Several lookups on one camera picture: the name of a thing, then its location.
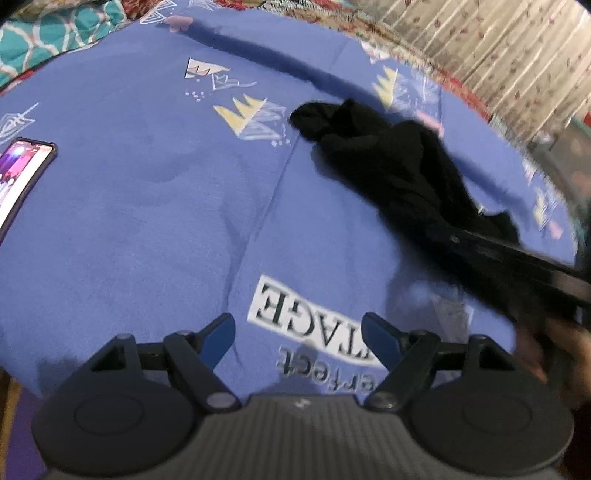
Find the blue blanket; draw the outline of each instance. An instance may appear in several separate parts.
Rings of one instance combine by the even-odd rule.
[[[483,209],[508,209],[526,246],[571,261],[566,209],[533,168],[460,100],[393,60],[372,63],[356,40],[179,4],[2,101],[4,146],[19,134],[60,154],[0,247],[0,364],[47,394],[117,333],[159,341],[222,312],[237,332],[216,372],[241,398],[366,396],[385,375],[359,331],[368,310],[511,349],[509,323],[387,230],[288,116],[354,98],[426,121]]]

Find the metal screw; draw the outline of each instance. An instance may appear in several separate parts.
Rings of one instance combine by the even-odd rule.
[[[223,410],[224,408],[230,408],[236,403],[236,397],[232,394],[225,392],[212,393],[207,398],[207,405],[217,410]]]
[[[389,410],[398,404],[398,400],[391,393],[378,392],[372,395],[371,404],[372,407],[378,408],[379,410]]]
[[[304,410],[304,408],[307,408],[310,405],[312,405],[312,402],[307,398],[300,398],[298,401],[294,403],[294,406],[299,408],[300,410]]]

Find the patterned cloth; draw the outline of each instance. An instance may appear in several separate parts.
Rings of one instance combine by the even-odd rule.
[[[591,15],[576,1],[351,0],[474,90],[528,141],[591,97]]]
[[[61,53],[94,43],[125,24],[121,0],[53,12],[0,28],[0,90],[21,73]]]
[[[392,58],[420,70],[461,98],[484,120],[489,121],[491,118],[484,102],[450,72],[440,70],[429,57],[406,43],[389,26],[376,22],[362,11],[354,10],[350,4],[332,0],[268,0],[260,9],[357,37],[375,61]]]
[[[149,13],[160,0],[121,0],[129,20],[137,20]]]
[[[94,0],[33,0],[25,7],[21,8],[14,18],[19,18],[26,21],[35,21],[42,15],[56,12],[58,10],[67,10],[70,8],[79,7],[84,4],[89,4]]]

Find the round pad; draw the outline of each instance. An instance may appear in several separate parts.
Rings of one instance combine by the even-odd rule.
[[[174,454],[194,425],[178,391],[146,379],[97,382],[49,399],[33,421],[44,460],[80,476],[141,472]]]
[[[573,433],[568,409],[542,388],[491,390],[470,391],[458,381],[424,393],[410,410],[413,435],[443,462],[478,475],[526,475],[553,465]]]

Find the teal patterned fabric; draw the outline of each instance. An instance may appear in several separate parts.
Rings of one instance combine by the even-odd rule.
[[[121,0],[52,12],[33,23],[8,21],[0,28],[0,89],[60,53],[100,40],[125,21]]]

